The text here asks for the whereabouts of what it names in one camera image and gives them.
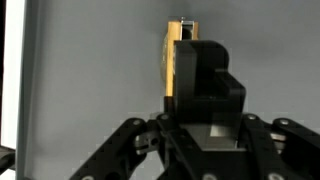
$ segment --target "bolt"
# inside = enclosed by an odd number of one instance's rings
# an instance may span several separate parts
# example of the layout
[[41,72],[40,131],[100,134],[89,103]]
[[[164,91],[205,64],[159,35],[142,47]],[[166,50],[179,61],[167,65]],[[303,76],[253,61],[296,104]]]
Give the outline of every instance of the bolt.
[[205,174],[203,175],[202,180],[218,180],[218,179],[213,174]]
[[140,121],[139,119],[133,121],[133,124],[134,124],[134,125],[139,125],[140,123],[141,123],[141,121]]
[[247,115],[247,117],[248,117],[248,119],[250,119],[250,120],[255,120],[255,119],[257,119],[257,116],[256,116],[256,115],[253,115],[253,114],[249,114],[249,115]]
[[169,116],[167,114],[163,114],[163,115],[161,115],[161,119],[167,120],[167,119],[169,119]]
[[284,178],[278,173],[270,173],[268,180],[284,180]]
[[85,176],[81,180],[94,180],[93,176]]
[[289,124],[289,121],[286,120],[286,119],[281,119],[281,120],[280,120],[280,123],[281,123],[282,125],[288,125],[288,124]]

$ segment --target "grey metal plate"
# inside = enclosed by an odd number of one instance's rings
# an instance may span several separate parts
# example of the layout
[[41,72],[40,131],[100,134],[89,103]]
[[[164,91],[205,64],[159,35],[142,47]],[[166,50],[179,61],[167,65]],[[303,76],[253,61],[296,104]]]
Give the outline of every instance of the grey metal plate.
[[[293,118],[320,133],[319,5],[29,1],[18,176],[68,179],[123,120],[161,110],[161,48],[169,16],[192,16],[201,39],[227,47],[230,71],[247,88],[245,111],[267,121]],[[132,179],[160,172],[152,154]]]

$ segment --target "black mechanical linkage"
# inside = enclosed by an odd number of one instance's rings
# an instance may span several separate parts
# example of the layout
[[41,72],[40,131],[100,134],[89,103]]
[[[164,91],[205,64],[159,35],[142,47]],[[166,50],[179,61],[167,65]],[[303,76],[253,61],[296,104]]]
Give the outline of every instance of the black mechanical linkage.
[[[243,113],[245,88],[228,73],[222,45],[177,41],[175,53],[164,113],[125,121],[71,180],[127,180],[151,151],[164,166],[158,180],[320,179],[320,136],[287,118],[268,124]],[[190,131],[202,126],[215,128],[205,139],[227,145],[203,148]]]

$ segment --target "white panel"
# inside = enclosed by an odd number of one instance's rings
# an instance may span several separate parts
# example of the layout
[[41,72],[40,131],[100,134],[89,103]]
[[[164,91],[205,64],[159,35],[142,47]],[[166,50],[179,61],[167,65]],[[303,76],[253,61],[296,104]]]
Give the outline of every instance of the white panel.
[[16,148],[25,0],[7,1],[1,145]]
[[2,175],[0,175],[0,180],[14,180],[16,176],[15,171],[13,170],[7,170]]

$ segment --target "wooden block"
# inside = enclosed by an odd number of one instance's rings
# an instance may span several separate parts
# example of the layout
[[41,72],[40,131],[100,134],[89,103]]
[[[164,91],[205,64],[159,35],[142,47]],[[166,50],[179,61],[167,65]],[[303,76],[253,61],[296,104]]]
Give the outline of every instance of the wooden block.
[[[167,34],[167,72],[166,72],[166,96],[173,96],[174,80],[174,41],[181,40],[181,22],[169,21]],[[194,22],[192,40],[198,40],[199,23]]]

